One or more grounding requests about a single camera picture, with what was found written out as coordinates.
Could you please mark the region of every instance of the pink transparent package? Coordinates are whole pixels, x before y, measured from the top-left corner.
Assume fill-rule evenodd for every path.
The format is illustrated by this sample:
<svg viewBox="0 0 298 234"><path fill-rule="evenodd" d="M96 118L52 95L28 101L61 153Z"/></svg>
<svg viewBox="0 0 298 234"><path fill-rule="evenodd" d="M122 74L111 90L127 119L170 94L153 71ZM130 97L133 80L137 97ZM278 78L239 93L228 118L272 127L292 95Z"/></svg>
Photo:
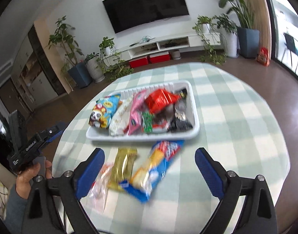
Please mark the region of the pink transparent package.
<svg viewBox="0 0 298 234"><path fill-rule="evenodd" d="M113 163L104 163L91 190L88 192L87 205L103 213L108 194L107 184L111 176Z"/></svg>
<svg viewBox="0 0 298 234"><path fill-rule="evenodd" d="M147 90L143 90L137 93L134 97L133 104L131 107L130 122L128 128L128 135L135 133L141 128L142 123L142 105L148 96Z"/></svg>

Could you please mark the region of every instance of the green and white plaid tablecloth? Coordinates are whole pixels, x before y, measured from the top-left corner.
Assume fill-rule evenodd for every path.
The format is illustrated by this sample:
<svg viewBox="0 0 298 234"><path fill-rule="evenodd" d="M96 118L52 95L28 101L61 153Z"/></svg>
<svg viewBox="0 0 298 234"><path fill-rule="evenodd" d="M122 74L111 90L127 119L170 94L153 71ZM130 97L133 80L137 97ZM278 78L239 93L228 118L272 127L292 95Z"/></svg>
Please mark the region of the green and white plaid tablecloth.
<svg viewBox="0 0 298 234"><path fill-rule="evenodd" d="M114 162L120 146L136 146L139 158L134 171L145 161L152 143L107 143L86 139L88 118L95 101L114 91L188 80L192 84L200 120L200 134L185 146L147 204L132 196L109 190L103 214L85 206L97 229L115 234L200 233L215 210L218 199L211 195L195 164L195 151L207 149L226 170L239 176L265 176L274 204L290 170L287 147L269 106L250 86L236 77L204 63L186 63L156 68L118 79L92 99L67 127L53 160L53 174L73 170L96 148L102 148L106 162ZM239 200L226 230L231 233L239 217Z"/></svg>

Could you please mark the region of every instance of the red box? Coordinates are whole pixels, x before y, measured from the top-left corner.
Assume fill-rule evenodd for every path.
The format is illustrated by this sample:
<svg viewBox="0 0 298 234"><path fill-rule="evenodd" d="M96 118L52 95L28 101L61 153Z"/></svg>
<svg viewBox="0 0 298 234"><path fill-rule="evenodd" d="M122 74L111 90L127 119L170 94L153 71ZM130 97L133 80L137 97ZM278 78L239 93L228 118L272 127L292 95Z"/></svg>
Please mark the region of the red box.
<svg viewBox="0 0 298 234"><path fill-rule="evenodd" d="M169 60L170 60L170 53L169 52L150 55L150 62L151 63L158 63L158 62L169 61Z"/></svg>
<svg viewBox="0 0 298 234"><path fill-rule="evenodd" d="M129 61L131 68L137 68L149 64L148 56L138 57Z"/></svg>

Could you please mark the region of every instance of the wall-mounted tv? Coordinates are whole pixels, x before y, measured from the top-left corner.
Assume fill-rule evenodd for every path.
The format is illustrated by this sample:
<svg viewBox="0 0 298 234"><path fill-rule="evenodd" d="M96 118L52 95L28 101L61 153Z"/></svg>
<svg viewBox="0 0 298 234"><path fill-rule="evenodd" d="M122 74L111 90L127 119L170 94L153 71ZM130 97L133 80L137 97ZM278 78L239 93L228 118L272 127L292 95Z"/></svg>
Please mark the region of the wall-mounted tv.
<svg viewBox="0 0 298 234"><path fill-rule="evenodd" d="M104 0L115 33L160 19L189 15L185 0Z"/></svg>

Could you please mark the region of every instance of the hand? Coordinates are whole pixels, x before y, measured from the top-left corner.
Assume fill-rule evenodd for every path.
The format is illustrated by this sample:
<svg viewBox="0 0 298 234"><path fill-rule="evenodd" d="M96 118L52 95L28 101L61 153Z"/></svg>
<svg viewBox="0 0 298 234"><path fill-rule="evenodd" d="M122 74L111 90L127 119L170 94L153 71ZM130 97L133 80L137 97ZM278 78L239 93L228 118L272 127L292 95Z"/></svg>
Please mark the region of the hand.
<svg viewBox="0 0 298 234"><path fill-rule="evenodd" d="M52 172L49 169L52 166L52 163L50 161L45 161L45 168L46 168L46 178L52 178ZM16 181L16 191L17 194L23 198L23 199L28 199L29 194L31 192L31 185L29 181L33 179L38 173L39 170L41 169L41 165L39 163L30 166L26 170L22 171Z"/></svg>

